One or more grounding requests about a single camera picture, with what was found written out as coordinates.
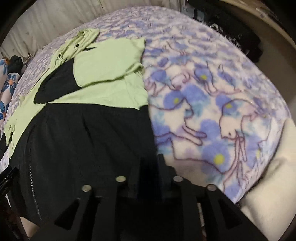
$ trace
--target white sheet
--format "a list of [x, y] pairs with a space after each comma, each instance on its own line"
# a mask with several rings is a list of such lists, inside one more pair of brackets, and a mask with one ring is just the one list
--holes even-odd
[[83, 23], [118, 9], [145, 5], [180, 10], [180, 0], [37, 0], [13, 25], [0, 52], [24, 60]]
[[278, 241], [296, 214], [295, 144], [296, 127], [288, 119], [265, 175], [240, 202], [242, 212], [269, 241]]

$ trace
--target clothing pile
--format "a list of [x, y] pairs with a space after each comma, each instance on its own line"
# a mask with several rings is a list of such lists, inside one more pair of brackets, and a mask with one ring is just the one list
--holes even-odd
[[5, 125], [1, 146], [6, 138], [9, 165], [20, 173], [9, 200], [37, 225], [82, 185], [109, 187], [141, 158], [156, 158], [141, 74], [145, 40], [92, 43], [98, 34], [80, 31], [60, 47]]

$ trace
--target fleece blanket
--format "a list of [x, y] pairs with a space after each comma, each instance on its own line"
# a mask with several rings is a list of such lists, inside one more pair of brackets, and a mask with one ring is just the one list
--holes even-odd
[[[289, 110], [239, 49], [174, 10], [122, 9], [53, 40], [19, 80], [5, 122], [47, 68], [52, 53], [84, 28], [100, 29], [96, 42], [146, 39], [143, 80], [159, 153], [179, 175], [197, 185], [213, 183], [239, 201], [272, 158]], [[2, 170], [8, 162], [6, 153]]]

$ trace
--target black clothing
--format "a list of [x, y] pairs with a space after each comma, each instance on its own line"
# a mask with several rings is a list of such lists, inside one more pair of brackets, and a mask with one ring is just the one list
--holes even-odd
[[47, 104], [22, 134], [9, 165], [19, 169], [12, 208], [42, 225], [55, 218], [85, 184], [108, 187], [128, 178], [140, 158], [156, 157], [148, 107]]
[[19, 56], [13, 55], [8, 64], [8, 74], [10, 73], [18, 73], [21, 74], [22, 71], [22, 59]]

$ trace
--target yellow flower center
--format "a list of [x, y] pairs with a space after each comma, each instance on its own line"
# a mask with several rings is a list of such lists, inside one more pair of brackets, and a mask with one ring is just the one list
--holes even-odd
[[200, 76], [200, 78], [201, 78], [202, 80], [207, 80], [207, 76], [206, 76], [205, 74], [202, 74], [202, 75]]
[[230, 109], [230, 108], [232, 108], [232, 104], [228, 103], [225, 107], [226, 107], [227, 109]]
[[215, 157], [214, 157], [214, 163], [216, 165], [221, 165], [224, 163], [224, 160], [225, 160], [225, 157], [223, 154], [217, 154]]
[[180, 99], [179, 99], [178, 97], [176, 97], [176, 98], [174, 99], [174, 104], [178, 104], [179, 101], [180, 101]]
[[260, 156], [261, 156], [261, 150], [260, 150], [260, 149], [258, 149], [258, 150], [257, 150], [257, 152], [256, 152], [256, 157], [257, 157], [257, 159], [259, 159], [259, 158], [260, 158]]

